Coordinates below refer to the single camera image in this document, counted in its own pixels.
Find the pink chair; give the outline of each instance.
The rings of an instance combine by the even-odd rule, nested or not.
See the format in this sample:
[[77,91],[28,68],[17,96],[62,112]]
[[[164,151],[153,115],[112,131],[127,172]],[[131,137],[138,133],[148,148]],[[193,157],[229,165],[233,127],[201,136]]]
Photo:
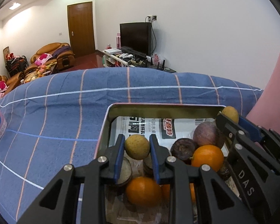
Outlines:
[[280,134],[280,55],[263,94],[247,119]]

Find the power outlet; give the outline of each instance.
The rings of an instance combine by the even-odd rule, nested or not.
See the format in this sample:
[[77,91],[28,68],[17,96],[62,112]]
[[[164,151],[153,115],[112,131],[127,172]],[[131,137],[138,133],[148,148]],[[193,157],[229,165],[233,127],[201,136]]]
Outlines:
[[153,16],[152,15],[148,15],[147,17],[148,17],[148,21],[151,22]]

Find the orange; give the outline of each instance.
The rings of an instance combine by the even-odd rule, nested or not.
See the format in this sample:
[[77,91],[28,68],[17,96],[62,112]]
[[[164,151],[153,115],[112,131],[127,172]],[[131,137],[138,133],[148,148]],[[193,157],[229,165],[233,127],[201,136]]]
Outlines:
[[[195,197],[194,184],[191,183],[189,186],[190,186],[190,190],[191,190],[192,203],[195,203],[196,202],[196,197]],[[170,200],[170,184],[162,185],[161,189],[162,189],[163,198],[165,199],[165,201],[169,202],[169,200]]]
[[137,177],[126,188],[129,202],[137,206],[155,207],[162,200],[161,187],[153,179]]
[[220,148],[214,145],[204,145],[194,152],[191,165],[200,167],[203,164],[209,165],[218,172],[223,167],[224,156]]

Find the ceiling light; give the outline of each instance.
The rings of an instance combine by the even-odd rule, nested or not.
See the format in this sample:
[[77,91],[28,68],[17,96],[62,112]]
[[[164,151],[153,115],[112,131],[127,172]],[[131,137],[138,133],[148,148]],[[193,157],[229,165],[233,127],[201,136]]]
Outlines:
[[11,7],[10,10],[15,10],[17,7],[21,6],[20,3],[14,3]]

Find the wooden door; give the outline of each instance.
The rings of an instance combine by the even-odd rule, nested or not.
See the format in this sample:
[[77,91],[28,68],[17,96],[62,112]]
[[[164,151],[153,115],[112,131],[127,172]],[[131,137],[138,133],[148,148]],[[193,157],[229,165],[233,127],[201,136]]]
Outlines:
[[70,45],[75,57],[96,52],[93,31],[92,2],[67,6]]

